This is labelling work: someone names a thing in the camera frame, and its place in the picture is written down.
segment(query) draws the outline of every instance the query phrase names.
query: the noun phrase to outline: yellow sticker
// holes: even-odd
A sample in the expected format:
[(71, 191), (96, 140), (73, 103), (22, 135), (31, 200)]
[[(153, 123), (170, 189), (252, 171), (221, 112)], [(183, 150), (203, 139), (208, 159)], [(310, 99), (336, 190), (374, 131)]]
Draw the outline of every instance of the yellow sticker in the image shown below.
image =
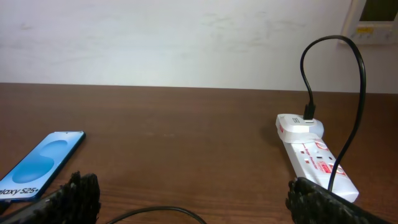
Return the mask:
[(373, 28), (372, 27), (360, 27), (356, 29), (358, 34), (372, 34)]

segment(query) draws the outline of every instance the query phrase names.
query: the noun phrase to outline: wood grain surface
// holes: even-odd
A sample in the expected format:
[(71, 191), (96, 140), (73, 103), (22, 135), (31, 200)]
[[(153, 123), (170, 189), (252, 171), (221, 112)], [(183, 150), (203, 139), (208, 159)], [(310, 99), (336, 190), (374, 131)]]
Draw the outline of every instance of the wood grain surface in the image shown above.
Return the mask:
[[(357, 93), (314, 93), (315, 117), (337, 155), (354, 122)], [(301, 114), (307, 92), (126, 86), (0, 84), (0, 176), (48, 133), (87, 137), (46, 194), (70, 174), (95, 173), (98, 223), (152, 205), (184, 207), (212, 223), (292, 223), (285, 207), (295, 177), (275, 119)], [(355, 202), (398, 222), (398, 96), (368, 94), (342, 166)], [(25, 203), (16, 203), (9, 213)], [(153, 212), (120, 223), (195, 223)]]

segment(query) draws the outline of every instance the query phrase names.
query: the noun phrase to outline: white wall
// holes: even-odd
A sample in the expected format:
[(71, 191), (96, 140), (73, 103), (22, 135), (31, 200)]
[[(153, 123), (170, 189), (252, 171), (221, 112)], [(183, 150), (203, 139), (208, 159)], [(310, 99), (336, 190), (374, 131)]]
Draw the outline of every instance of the white wall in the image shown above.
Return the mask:
[[(0, 82), (304, 90), (304, 48), (340, 34), (350, 0), (0, 0)], [(368, 92), (398, 93), (398, 46), (360, 47)], [(313, 90), (359, 91), (336, 41)]]

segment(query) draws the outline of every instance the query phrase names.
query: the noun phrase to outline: smartphone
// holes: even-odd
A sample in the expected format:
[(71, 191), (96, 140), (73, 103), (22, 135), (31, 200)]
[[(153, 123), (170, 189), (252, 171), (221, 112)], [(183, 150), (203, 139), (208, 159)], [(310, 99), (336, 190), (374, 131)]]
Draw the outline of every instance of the smartphone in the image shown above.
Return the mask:
[(83, 131), (57, 131), (45, 137), (0, 181), (0, 200), (40, 198), (85, 136)]

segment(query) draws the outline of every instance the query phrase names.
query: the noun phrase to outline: curved black cable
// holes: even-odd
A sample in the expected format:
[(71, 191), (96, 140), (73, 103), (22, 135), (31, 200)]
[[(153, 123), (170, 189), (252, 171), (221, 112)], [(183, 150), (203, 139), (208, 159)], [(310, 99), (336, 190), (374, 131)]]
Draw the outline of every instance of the curved black cable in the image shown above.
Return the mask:
[(168, 210), (168, 211), (176, 211), (176, 212), (182, 212), (185, 213), (189, 216), (191, 216), (192, 218), (194, 218), (196, 221), (198, 221), (200, 224), (206, 224), (206, 222), (197, 214), (184, 209), (184, 208), (180, 208), (180, 207), (174, 207), (174, 206), (158, 206), (158, 207), (149, 207), (149, 208), (142, 208), (142, 209), (137, 209), (137, 210), (133, 210), (131, 212), (128, 212), (124, 215), (121, 215), (109, 222), (107, 222), (106, 224), (114, 224), (117, 223), (118, 221), (125, 219), (127, 217), (130, 217), (132, 215), (136, 215), (139, 213), (143, 213), (143, 212), (153, 212), (153, 211), (164, 211), (164, 210)]
[(322, 37), (314, 42), (312, 42), (303, 52), (302, 56), (301, 56), (301, 61), (300, 61), (300, 70), (301, 70), (301, 75), (303, 76), (304, 79), (304, 83), (305, 86), (308, 89), (308, 93), (310, 95), (310, 102), (309, 105), (313, 106), (313, 97), (312, 97), (312, 91), (310, 88), (310, 85), (308, 84), (307, 78), (305, 77), (304, 74), (304, 56), (305, 54), (308, 52), (308, 50), (314, 46), (315, 44), (324, 41), (324, 40), (330, 40), (330, 39), (339, 39), (342, 40), (344, 42), (346, 42), (348, 44), (349, 47), (351, 47), (351, 49), (354, 52), (356, 61), (358, 63), (358, 67), (359, 67), (359, 78), (361, 80), (361, 87), (359, 90), (359, 103), (358, 103), (358, 110), (356, 112), (356, 118), (355, 118), (355, 123), (354, 123), (354, 128), (351, 131), (351, 134), (349, 135), (346, 144), (343, 146), (341, 152), (338, 154), (338, 157), (335, 161), (335, 165), (332, 168), (331, 174), (330, 174), (330, 180), (329, 180), (329, 184), (328, 184), (328, 190), (331, 192), (332, 188), (333, 188), (333, 182), (335, 180), (335, 176), (336, 176), (336, 171), (338, 168), (338, 165), (341, 162), (341, 159), (343, 158), (344, 154), (346, 153), (349, 145), (351, 144), (351, 142), (353, 141), (355, 134), (359, 128), (359, 124), (361, 122), (361, 118), (362, 118), (362, 113), (363, 113), (363, 109), (364, 109), (364, 105), (365, 105), (365, 94), (366, 94), (366, 71), (365, 71), (365, 64), (363, 63), (363, 59), (361, 56), (361, 53), (359, 52), (357, 46), (354, 44), (354, 42), (342, 35), (330, 35), (330, 36), (326, 36), (326, 37)]

